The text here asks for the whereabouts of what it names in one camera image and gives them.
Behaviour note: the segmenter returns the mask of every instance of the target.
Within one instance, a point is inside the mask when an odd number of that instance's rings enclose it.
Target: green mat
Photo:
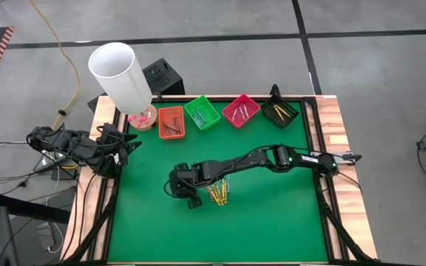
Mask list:
[[[155,103],[157,108],[185,103]],[[221,113],[227,103],[215,103]],[[299,103],[291,103],[301,110]],[[309,169],[275,174],[254,168],[231,175],[225,206],[199,190],[203,205],[163,192],[179,163],[226,160],[258,146],[307,147],[302,114],[278,129],[258,113],[241,129],[224,117],[205,131],[185,115],[186,136],[161,140],[158,128],[139,135],[142,146],[123,169],[109,262],[325,262],[326,251],[313,177]]]

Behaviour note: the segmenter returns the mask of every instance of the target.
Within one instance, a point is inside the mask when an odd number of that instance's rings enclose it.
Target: black floor stripe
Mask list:
[[[426,35],[426,30],[387,30],[347,33],[309,33],[308,38],[349,38],[349,37],[379,37],[379,36],[405,36]]]
[[[63,47],[99,47],[111,42],[122,42],[125,44],[176,44],[206,41],[258,41],[258,40],[284,40],[300,38],[298,33],[264,33],[264,34],[239,34],[239,35],[211,35],[197,37],[174,37],[174,38],[145,38],[145,39],[124,39],[107,41],[65,41]],[[34,43],[34,44],[9,44],[8,49],[27,48],[54,48],[57,43]]]
[[[308,73],[310,74],[311,85],[315,95],[322,94],[322,88],[318,81],[317,68],[315,67],[314,57],[311,54],[310,43],[308,42],[307,31],[305,30],[305,23],[303,22],[302,12],[298,0],[292,0],[294,5],[295,18],[299,27],[300,39],[302,40],[303,52],[305,53],[305,60],[307,61]]]

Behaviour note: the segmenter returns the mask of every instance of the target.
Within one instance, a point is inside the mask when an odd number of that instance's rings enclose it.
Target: orange basket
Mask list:
[[[159,137],[163,140],[176,140],[185,137],[182,106],[159,109]]]

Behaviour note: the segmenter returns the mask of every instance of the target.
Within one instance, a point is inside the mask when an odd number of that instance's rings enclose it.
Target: small tray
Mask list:
[[[159,109],[159,137],[163,140],[176,140],[185,137],[182,106]]]
[[[213,126],[220,120],[220,114],[216,112],[213,105],[204,95],[184,105],[183,108],[201,130]]]
[[[241,95],[233,100],[222,113],[235,128],[239,129],[260,110],[259,104],[247,95]]]
[[[281,119],[280,115],[277,114],[277,111],[274,108],[274,104],[287,112],[290,117],[279,110],[279,113],[282,115]],[[294,109],[294,107],[290,106],[286,101],[277,95],[272,95],[265,103],[263,103],[260,108],[263,112],[263,115],[281,129],[284,129],[286,126],[288,126],[297,117],[297,115],[299,115],[299,112]]]

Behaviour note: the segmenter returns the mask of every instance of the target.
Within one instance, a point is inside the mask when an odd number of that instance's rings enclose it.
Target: robotic arm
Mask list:
[[[304,155],[297,153],[294,147],[272,145],[259,147],[230,160],[194,163],[191,168],[186,163],[181,163],[170,172],[164,191],[167,184],[170,184],[171,196],[178,199],[189,198],[189,208],[193,209],[202,205],[201,199],[197,196],[198,188],[205,188],[228,174],[254,167],[265,167],[276,173],[286,173],[295,167],[316,169],[323,175],[337,173],[337,165],[332,154]]]
[[[122,167],[127,165],[128,155],[141,142],[127,143],[137,135],[121,133],[112,124],[105,123],[97,130],[101,136],[92,140],[88,132],[66,130],[64,126],[56,131],[50,127],[36,127],[28,134],[26,141],[39,152],[55,151],[78,164],[87,164],[99,176],[119,177]]]

